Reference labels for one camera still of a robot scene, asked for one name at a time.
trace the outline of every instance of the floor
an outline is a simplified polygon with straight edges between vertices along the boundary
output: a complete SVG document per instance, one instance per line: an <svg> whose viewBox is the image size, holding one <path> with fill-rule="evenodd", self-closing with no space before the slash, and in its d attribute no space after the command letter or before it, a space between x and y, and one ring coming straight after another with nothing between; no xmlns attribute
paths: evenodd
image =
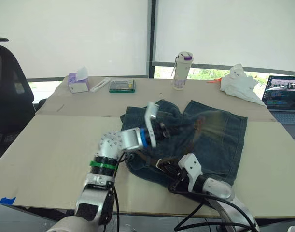
<svg viewBox="0 0 295 232"><path fill-rule="evenodd" d="M182 220L181 217L153 217L153 216L131 216L121 215L120 232L173 232L174 227ZM201 218L192 218L188 222L205 222ZM55 224L36 215L27 214L4 205L0 205L0 232L45 232ZM287 232L289 226L295 225L295 220L283 223L276 223L267 227L261 227L262 232ZM107 232L116 231L116 216L107 226ZM183 232L209 232L208 227L201 227L183 230ZM211 232L216 232L216 227L211 226Z"/></svg>

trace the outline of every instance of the white plastic bag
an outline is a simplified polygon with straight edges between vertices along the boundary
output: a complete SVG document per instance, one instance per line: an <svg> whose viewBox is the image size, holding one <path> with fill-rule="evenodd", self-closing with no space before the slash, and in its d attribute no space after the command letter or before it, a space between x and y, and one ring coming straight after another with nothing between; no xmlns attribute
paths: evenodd
<svg viewBox="0 0 295 232"><path fill-rule="evenodd" d="M265 105L253 91L257 83L251 76L246 76L241 64L236 64L230 69L230 74L221 79L220 90L227 95Z"/></svg>

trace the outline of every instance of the tissue box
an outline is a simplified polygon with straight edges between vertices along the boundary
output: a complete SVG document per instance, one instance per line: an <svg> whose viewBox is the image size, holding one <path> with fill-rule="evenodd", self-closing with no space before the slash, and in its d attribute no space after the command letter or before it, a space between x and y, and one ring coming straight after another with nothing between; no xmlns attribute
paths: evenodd
<svg viewBox="0 0 295 232"><path fill-rule="evenodd" d="M69 74L68 86L71 93L88 92L88 78L77 80L76 72L72 72Z"/></svg>

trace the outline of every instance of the white bottle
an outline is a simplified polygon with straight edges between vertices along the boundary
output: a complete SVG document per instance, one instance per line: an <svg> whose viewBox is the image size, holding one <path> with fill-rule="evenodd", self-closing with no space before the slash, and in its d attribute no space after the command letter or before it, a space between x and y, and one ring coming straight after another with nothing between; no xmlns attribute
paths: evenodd
<svg viewBox="0 0 295 232"><path fill-rule="evenodd" d="M194 56L190 52L180 52L175 59L175 74L172 81L172 87L176 90L182 90L185 86L186 79Z"/></svg>

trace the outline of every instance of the laptop keyboard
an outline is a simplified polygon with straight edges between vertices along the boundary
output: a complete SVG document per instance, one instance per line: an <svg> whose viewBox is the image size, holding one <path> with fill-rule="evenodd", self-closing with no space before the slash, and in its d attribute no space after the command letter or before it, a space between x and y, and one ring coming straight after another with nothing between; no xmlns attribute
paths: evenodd
<svg viewBox="0 0 295 232"><path fill-rule="evenodd" d="M274 113L273 116L279 121L281 124L291 124L295 125L295 114L290 113Z"/></svg>

